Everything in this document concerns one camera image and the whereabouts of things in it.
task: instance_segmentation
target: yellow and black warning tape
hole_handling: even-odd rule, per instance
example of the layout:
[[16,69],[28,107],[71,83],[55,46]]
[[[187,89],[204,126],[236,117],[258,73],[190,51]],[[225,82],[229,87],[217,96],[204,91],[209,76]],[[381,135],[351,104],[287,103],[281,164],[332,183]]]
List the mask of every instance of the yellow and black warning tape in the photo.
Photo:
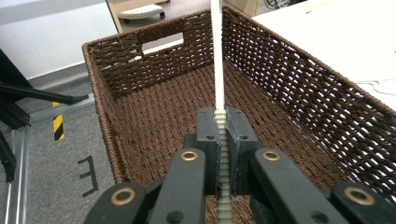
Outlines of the yellow and black warning tape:
[[[57,102],[52,103],[52,106],[58,105]],[[55,141],[64,139],[64,116],[62,114],[53,119],[53,137]]]

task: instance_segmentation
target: white desk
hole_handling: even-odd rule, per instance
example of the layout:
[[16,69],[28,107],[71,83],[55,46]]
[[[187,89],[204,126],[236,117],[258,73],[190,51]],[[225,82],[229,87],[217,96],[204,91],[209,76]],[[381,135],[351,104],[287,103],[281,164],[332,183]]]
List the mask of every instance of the white desk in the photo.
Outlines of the white desk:
[[253,20],[396,110],[396,1],[308,0]]

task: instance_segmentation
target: brass screw insert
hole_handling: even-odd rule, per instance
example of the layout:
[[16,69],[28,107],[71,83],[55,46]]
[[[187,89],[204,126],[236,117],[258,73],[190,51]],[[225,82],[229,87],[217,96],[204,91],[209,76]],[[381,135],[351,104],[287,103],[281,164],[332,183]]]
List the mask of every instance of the brass screw insert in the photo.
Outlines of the brass screw insert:
[[[119,199],[118,196],[122,193],[128,193],[129,196],[125,199]],[[130,203],[134,199],[135,195],[136,193],[131,188],[119,189],[116,192],[114,192],[113,195],[111,196],[111,202],[115,205],[125,205],[127,203]]]
[[181,159],[184,161],[193,161],[198,158],[198,154],[193,151],[185,151],[181,154]]
[[348,197],[348,199],[352,200],[355,203],[359,203],[361,205],[373,205],[375,203],[375,199],[369,193],[364,191],[363,189],[347,187],[344,190],[344,193]]
[[273,151],[266,151],[262,153],[262,156],[268,161],[279,161],[280,155]]

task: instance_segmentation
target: brown wicker basket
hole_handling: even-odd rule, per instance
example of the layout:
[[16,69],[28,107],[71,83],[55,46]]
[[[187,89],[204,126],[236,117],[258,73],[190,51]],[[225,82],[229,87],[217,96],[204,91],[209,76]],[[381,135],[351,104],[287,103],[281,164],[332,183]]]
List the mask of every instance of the brown wicker basket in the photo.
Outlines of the brown wicker basket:
[[[142,44],[179,33],[182,44],[143,53]],[[116,183],[164,176],[184,134],[195,133],[196,111],[214,105],[211,34],[206,10],[83,46]],[[223,52],[226,105],[247,114],[266,146],[286,152],[320,188],[353,180],[395,200],[393,110],[229,7]],[[216,222],[215,200],[206,201],[206,221]],[[252,222],[246,197],[233,205],[235,222]]]

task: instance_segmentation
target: white rod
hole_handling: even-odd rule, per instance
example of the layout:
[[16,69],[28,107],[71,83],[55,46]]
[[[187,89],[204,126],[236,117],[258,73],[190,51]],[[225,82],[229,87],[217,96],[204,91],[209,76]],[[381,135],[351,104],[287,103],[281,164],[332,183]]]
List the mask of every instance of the white rod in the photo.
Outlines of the white rod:
[[224,75],[221,48],[222,13],[221,0],[211,0],[211,18],[213,32],[213,53],[215,61],[216,109],[224,109]]

